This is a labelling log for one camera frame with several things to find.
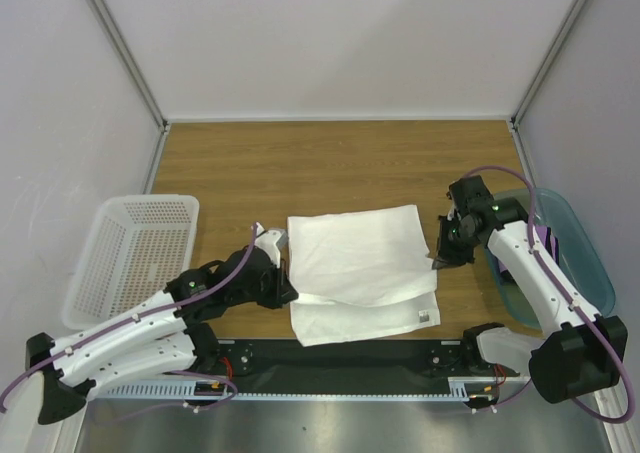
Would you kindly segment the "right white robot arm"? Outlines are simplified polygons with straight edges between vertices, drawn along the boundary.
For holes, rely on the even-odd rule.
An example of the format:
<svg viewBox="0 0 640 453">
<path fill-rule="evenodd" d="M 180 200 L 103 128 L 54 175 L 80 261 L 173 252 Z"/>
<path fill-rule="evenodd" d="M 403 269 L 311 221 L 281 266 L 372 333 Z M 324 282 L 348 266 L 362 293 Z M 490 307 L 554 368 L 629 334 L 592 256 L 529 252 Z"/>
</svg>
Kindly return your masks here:
<svg viewBox="0 0 640 453">
<path fill-rule="evenodd" d="M 451 183 L 449 212 L 439 219 L 434 270 L 474 262 L 487 249 L 515 281 L 536 315 L 543 340 L 502 326 L 478 329 L 460 350 L 463 368 L 481 375 L 501 364 L 532 380 L 547 402 L 556 404 L 623 384 L 634 397 L 623 365 L 628 330 L 616 316 L 604 316 L 562 272 L 535 225 L 536 193 L 529 204 L 498 199 L 473 170 Z"/>
</svg>

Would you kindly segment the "purple towel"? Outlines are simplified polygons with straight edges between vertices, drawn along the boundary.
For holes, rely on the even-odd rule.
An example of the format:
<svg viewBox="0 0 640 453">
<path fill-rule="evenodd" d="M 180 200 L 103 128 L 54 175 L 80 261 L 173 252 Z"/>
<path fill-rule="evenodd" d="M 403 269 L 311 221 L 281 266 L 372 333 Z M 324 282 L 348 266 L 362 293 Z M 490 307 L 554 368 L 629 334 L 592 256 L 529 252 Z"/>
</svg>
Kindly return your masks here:
<svg viewBox="0 0 640 453">
<path fill-rule="evenodd" d="M 552 233 L 550 227 L 546 225 L 536 225 L 534 227 L 539 239 L 546 251 L 551 255 L 557 265 L 560 265 L 560 247 L 556 236 Z M 515 280 L 504 263 L 497 257 L 493 259 L 495 270 L 498 273 L 500 284 L 514 284 Z"/>
</svg>

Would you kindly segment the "white towel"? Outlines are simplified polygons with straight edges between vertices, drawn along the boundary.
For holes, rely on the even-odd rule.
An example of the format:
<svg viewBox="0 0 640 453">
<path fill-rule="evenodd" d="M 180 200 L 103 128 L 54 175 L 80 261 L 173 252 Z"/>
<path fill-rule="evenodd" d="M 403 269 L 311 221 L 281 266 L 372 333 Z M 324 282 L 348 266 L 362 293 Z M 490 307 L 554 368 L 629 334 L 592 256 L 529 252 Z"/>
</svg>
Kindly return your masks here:
<svg viewBox="0 0 640 453">
<path fill-rule="evenodd" d="M 441 323 L 437 272 L 415 205 L 291 216 L 291 326 L 304 347 L 406 334 Z"/>
</svg>

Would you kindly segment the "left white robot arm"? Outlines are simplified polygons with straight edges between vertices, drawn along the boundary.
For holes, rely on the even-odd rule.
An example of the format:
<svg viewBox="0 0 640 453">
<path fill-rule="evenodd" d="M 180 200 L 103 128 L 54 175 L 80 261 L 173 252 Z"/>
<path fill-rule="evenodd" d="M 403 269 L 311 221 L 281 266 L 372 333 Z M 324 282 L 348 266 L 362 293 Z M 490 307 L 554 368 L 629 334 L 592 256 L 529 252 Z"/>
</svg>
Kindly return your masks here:
<svg viewBox="0 0 640 453">
<path fill-rule="evenodd" d="M 89 330 L 26 342 L 26 364 L 43 375 L 40 425 L 80 411 L 99 393 L 145 376 L 213 373 L 219 342 L 207 321 L 255 303 L 280 309 L 298 298 L 283 262 L 260 248 L 189 269 L 142 304 Z"/>
</svg>

